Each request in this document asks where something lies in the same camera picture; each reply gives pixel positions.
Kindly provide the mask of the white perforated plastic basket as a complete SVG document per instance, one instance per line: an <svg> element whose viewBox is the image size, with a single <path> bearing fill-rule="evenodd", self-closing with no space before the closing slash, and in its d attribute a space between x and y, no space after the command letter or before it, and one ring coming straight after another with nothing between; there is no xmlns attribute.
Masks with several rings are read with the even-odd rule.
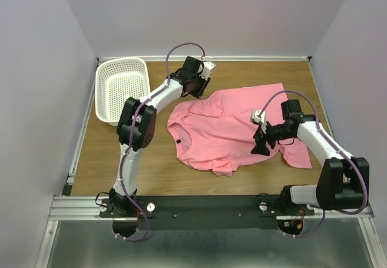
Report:
<svg viewBox="0 0 387 268"><path fill-rule="evenodd" d="M126 99L150 93L146 62L139 57L112 59L96 70L94 104L97 118L117 126Z"/></svg>

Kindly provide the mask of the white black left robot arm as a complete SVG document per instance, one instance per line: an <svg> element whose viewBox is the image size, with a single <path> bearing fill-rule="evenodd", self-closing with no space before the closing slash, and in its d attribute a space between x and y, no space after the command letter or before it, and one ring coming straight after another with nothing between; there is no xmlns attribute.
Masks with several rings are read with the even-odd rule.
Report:
<svg viewBox="0 0 387 268"><path fill-rule="evenodd" d="M151 143L157 114L171 102L191 95L199 99L210 82L216 65L188 56L181 68L168 74L164 82L141 99L128 98L117 125L120 162L109 200L117 209L136 208L137 176L143 150Z"/></svg>

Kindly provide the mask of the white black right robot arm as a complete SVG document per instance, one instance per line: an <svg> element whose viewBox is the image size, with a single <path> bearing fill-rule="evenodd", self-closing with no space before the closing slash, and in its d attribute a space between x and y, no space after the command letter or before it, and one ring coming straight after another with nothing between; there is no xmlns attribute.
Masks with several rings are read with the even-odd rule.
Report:
<svg viewBox="0 0 387 268"><path fill-rule="evenodd" d="M272 125L265 111L254 110L251 122L258 129L252 154L268 156L282 140L298 139L318 159L322 170L315 185L284 186L280 199L291 204L316 206L325 211L358 214L368 204L369 163L342 149L314 114L304 114L298 100L281 103L283 123Z"/></svg>

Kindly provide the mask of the pink t shirt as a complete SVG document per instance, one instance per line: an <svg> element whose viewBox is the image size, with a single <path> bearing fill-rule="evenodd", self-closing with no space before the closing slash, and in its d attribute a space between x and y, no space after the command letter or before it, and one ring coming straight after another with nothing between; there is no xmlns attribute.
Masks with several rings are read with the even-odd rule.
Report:
<svg viewBox="0 0 387 268"><path fill-rule="evenodd" d="M252 165L281 152L293 168L310 169L306 145L287 139L268 156L252 154L257 127L250 121L254 109L265 108L272 125L283 123L281 103L287 100L281 83L219 90L204 100L178 104L167 121L177 159L190 168L232 176L240 166Z"/></svg>

